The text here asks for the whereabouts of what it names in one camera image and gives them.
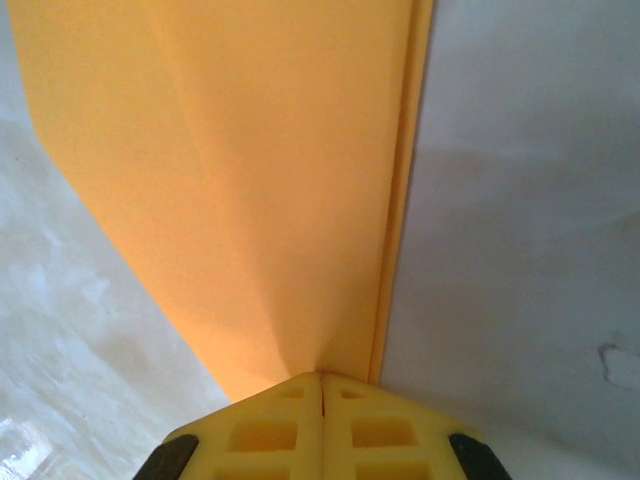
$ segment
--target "orange paper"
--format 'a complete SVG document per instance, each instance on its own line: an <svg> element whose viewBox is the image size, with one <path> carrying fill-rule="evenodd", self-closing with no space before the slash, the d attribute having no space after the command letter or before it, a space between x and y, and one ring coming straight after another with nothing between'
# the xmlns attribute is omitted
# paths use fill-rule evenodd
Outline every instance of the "orange paper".
<svg viewBox="0 0 640 480"><path fill-rule="evenodd" d="M42 144L227 394L375 382L430 3L9 8Z"/></svg>

